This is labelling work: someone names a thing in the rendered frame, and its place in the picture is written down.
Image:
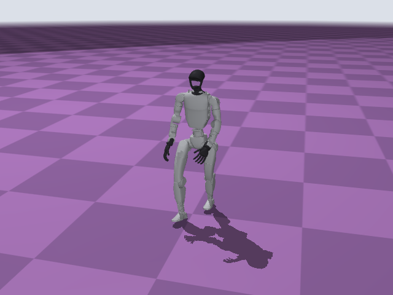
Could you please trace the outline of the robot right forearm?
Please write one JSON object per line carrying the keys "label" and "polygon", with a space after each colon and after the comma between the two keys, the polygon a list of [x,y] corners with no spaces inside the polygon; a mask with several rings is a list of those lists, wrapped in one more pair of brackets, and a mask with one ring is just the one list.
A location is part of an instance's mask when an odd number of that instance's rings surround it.
{"label": "robot right forearm", "polygon": [[[171,138],[173,138],[173,139],[174,139],[174,142],[175,142],[175,137],[176,137],[176,132],[177,132],[178,125],[176,125],[176,124],[173,123],[173,119],[174,119],[174,115],[173,115],[172,118],[171,118],[168,142],[169,142],[169,140],[170,140]],[[173,142],[173,143],[174,143],[174,142]]]}

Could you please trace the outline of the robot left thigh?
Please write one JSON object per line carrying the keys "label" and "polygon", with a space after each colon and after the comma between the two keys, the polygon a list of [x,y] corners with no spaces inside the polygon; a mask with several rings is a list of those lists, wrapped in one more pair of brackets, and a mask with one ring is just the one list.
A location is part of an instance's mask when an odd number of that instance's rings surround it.
{"label": "robot left thigh", "polygon": [[204,179],[205,179],[205,181],[209,180],[211,182],[213,179],[217,150],[218,150],[218,144],[215,142],[212,145],[211,149],[208,151],[208,156],[206,157],[206,160],[204,161]]}

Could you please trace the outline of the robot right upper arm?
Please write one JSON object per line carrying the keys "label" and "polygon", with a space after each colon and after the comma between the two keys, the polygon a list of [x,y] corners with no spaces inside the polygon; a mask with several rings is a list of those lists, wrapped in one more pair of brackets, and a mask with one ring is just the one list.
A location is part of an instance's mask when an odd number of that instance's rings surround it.
{"label": "robot right upper arm", "polygon": [[179,93],[176,95],[176,98],[175,98],[176,101],[174,104],[174,119],[173,119],[174,123],[180,123],[180,121],[181,121],[180,113],[181,113],[182,106],[183,106],[182,102],[184,101],[184,95],[185,95],[185,93]]}

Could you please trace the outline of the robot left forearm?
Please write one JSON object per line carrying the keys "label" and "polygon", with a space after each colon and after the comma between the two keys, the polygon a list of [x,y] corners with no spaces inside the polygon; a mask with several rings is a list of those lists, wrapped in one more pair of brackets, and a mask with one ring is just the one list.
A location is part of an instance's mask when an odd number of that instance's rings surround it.
{"label": "robot left forearm", "polygon": [[209,137],[207,138],[207,145],[211,148],[212,145],[216,142],[217,135],[220,132],[221,122],[219,120],[215,121],[214,128],[211,129]]}

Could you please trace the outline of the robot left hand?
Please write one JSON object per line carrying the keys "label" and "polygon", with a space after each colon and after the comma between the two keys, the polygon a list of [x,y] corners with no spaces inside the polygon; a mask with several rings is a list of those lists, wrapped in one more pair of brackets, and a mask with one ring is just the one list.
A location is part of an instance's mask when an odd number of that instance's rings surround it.
{"label": "robot left hand", "polygon": [[[205,142],[205,144],[203,145],[203,147],[201,149],[198,149],[194,152],[194,154],[195,154],[196,152],[199,151],[199,154],[195,158],[193,158],[193,160],[196,159],[200,155],[199,158],[195,162],[197,162],[201,159],[198,163],[200,163],[202,160],[203,160],[202,163],[204,163],[204,161],[206,160],[206,157],[208,156],[208,151],[211,149],[207,145],[207,143],[208,143],[208,141]],[[200,163],[200,164],[202,164],[202,163]]]}

